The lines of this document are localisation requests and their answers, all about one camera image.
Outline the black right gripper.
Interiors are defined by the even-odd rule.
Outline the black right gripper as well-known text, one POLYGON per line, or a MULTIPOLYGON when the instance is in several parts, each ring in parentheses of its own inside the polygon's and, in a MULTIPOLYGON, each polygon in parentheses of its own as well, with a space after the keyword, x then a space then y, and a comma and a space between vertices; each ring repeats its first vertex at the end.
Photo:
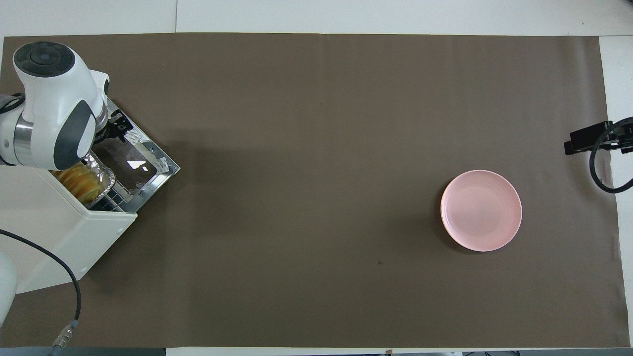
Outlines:
MULTIPOLYGON (((587 128, 573 131, 569 134, 569 140, 564 143, 565 155, 571 156, 577 153, 590 151, 598 137, 613 122, 604 120, 603 122, 588 126, 587 128)), ((619 120, 613 124, 611 133, 614 135, 614 143, 611 148, 620 150, 620 153, 627 154, 633 152, 633 118, 619 120)))

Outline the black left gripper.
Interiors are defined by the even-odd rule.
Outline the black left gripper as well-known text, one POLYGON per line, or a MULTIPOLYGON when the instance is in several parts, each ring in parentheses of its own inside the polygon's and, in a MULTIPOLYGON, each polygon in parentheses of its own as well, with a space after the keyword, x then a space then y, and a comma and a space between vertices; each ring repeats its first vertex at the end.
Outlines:
POLYGON ((110 119, 101 131, 95 134, 93 144, 99 144, 105 139, 120 138, 122 142, 134 145, 134 130, 126 131, 122 134, 122 123, 125 121, 125 114, 122 111, 113 111, 110 119))

